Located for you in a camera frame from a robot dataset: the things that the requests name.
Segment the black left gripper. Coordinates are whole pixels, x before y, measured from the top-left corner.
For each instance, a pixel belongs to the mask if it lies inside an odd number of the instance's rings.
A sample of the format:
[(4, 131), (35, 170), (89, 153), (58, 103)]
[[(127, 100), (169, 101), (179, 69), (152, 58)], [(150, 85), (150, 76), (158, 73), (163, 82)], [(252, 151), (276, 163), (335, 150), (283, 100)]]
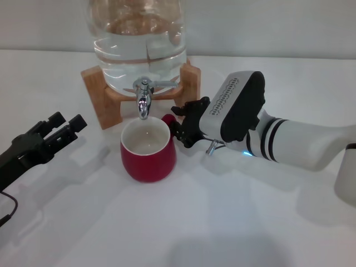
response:
[(29, 130), (30, 134), (22, 134), (12, 140), (11, 146), (1, 154), (1, 191), (32, 167), (52, 160), (53, 154), (78, 139), (76, 133), (87, 126), (86, 121), (78, 114), (68, 125), (47, 138), (45, 143), (41, 135), (48, 135), (65, 122), (62, 114), (56, 112), (47, 121), (35, 124)]

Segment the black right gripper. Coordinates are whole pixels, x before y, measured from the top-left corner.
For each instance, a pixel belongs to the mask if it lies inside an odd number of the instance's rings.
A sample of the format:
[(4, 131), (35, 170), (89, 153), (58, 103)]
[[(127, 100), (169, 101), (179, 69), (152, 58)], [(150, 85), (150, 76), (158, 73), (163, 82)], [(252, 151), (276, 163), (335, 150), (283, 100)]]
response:
[(178, 122), (170, 123), (170, 132), (180, 141), (185, 148), (191, 148), (200, 140), (204, 133), (200, 130), (200, 119), (210, 104), (209, 97), (200, 100), (186, 102), (182, 107), (173, 106), (171, 111), (176, 116), (185, 116), (182, 125)]

